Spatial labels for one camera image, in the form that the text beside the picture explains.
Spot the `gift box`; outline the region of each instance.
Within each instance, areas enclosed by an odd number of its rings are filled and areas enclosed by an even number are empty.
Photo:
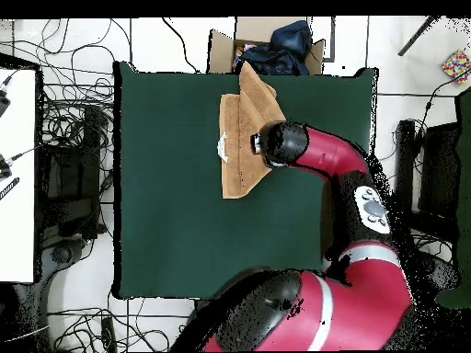
[[[469,57],[461,50],[456,51],[446,63],[442,65],[442,69],[452,78],[458,77],[466,70],[471,68]],[[469,73],[456,80],[458,84],[465,83]]]

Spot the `cardboard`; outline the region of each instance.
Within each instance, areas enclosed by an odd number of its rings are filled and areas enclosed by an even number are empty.
[[[275,29],[306,19],[308,23],[312,21],[312,17],[236,17],[233,38],[212,29],[209,41],[207,73],[232,73],[234,53],[237,46],[269,43],[271,34]],[[306,54],[304,64],[310,75],[322,74],[324,46],[325,41],[319,40],[313,43],[310,52]]]
[[[221,160],[223,199],[244,197],[270,172],[261,155],[252,153],[250,136],[265,124],[285,120],[276,101],[276,91],[263,83],[253,68],[244,63],[239,75],[240,95],[222,95],[219,133],[226,134]]]

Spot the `cardboard box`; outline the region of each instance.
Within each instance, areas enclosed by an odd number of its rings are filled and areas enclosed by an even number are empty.
[[[233,71],[234,53],[237,46],[248,44],[266,44],[277,28],[287,26],[298,20],[312,21],[312,17],[236,17],[235,35],[230,38],[215,29],[211,30],[208,53],[207,73],[225,74]],[[309,74],[322,74],[324,40],[311,46],[304,64]]]

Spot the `power strip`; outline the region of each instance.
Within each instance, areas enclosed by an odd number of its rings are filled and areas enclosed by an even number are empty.
[[[15,177],[13,181],[0,191],[0,200],[3,199],[19,183],[19,177]]]

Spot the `green table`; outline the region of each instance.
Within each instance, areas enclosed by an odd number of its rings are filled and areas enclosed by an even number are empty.
[[[246,197],[222,199],[219,103],[222,94],[238,94],[238,76],[139,74],[121,63],[115,77],[121,83],[121,252],[115,250],[121,298],[205,299],[247,268],[319,267],[323,182],[316,175],[275,170]],[[287,119],[368,149],[376,70],[261,78],[276,89]]]
[[[459,239],[455,257],[462,283],[455,290],[443,291],[438,302],[448,308],[471,308],[471,88],[455,99],[456,117],[461,134],[456,152],[461,165],[456,218]]]

